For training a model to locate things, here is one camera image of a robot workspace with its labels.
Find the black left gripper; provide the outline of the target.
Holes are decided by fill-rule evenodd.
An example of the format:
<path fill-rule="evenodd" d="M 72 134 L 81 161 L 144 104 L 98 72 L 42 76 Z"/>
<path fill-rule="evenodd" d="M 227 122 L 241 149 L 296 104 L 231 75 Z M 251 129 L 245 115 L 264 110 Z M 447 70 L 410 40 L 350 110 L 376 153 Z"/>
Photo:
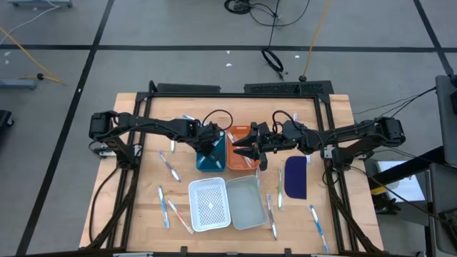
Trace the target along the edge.
<path fill-rule="evenodd" d="M 223 138 L 221 128 L 218 124 L 210 122 L 209 124 L 202 124 L 199 120 L 193 121 L 196 128 L 196 135 L 192 139 L 194 143 L 202 143 L 201 154 L 210 156 L 214 150 L 214 145 L 217 145 Z"/>

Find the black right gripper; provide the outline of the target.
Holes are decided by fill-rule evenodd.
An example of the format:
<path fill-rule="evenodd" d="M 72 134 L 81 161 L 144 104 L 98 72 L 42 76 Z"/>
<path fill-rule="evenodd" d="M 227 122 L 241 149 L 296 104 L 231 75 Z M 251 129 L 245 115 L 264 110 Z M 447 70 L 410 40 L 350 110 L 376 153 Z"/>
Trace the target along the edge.
<path fill-rule="evenodd" d="M 251 123 L 251 132 L 245 137 L 233 142 L 233 146 L 253 146 L 253 148 L 237 148 L 233 152 L 250 159 L 259 160 L 259 168 L 266 170 L 268 167 L 268 152 L 277 153 L 296 148 L 297 143 L 293 139 L 287 139 L 279 133 L 269 131 L 266 122 Z"/>

